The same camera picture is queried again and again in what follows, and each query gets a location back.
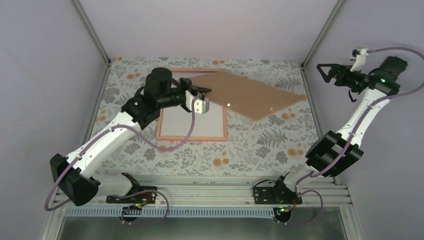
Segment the brown cardboard backing board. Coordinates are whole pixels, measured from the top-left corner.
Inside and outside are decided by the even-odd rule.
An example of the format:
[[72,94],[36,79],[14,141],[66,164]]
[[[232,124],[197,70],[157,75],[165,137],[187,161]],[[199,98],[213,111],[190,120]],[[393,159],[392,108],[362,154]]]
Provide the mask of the brown cardboard backing board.
[[295,94],[225,71],[191,77],[193,85],[211,89],[206,97],[252,120],[262,120],[307,99]]

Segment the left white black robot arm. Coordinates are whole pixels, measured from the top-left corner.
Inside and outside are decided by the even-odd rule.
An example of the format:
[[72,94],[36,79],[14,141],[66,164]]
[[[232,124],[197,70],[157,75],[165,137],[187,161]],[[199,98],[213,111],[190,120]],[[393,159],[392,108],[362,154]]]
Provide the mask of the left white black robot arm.
[[[189,78],[173,78],[170,69],[157,67],[147,75],[145,85],[127,100],[120,112],[99,133],[79,149],[66,156],[57,153],[50,159],[53,189],[60,189],[75,206],[82,206],[95,197],[114,196],[131,203],[139,197],[139,184],[128,173],[101,175],[96,170],[119,146],[138,135],[145,143],[161,151],[171,152],[185,144],[195,126],[195,115],[209,110],[205,97],[211,88],[194,85]],[[176,146],[160,147],[141,133],[156,121],[162,109],[181,107],[191,114],[186,137]]]

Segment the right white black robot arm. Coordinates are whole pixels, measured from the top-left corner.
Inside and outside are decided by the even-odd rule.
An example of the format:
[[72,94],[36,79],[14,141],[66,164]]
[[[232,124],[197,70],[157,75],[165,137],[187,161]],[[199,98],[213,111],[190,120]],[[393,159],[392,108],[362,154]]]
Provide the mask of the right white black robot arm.
[[356,57],[353,65],[318,64],[317,70],[326,83],[334,79],[337,87],[362,96],[351,117],[338,131],[328,131],[307,151],[306,162],[299,169],[281,176],[271,189],[271,198],[282,204],[299,196],[301,188],[316,178],[336,177],[364,154],[360,149],[366,130],[379,111],[399,92],[399,75],[407,61],[388,56],[379,67],[362,73],[365,56]]

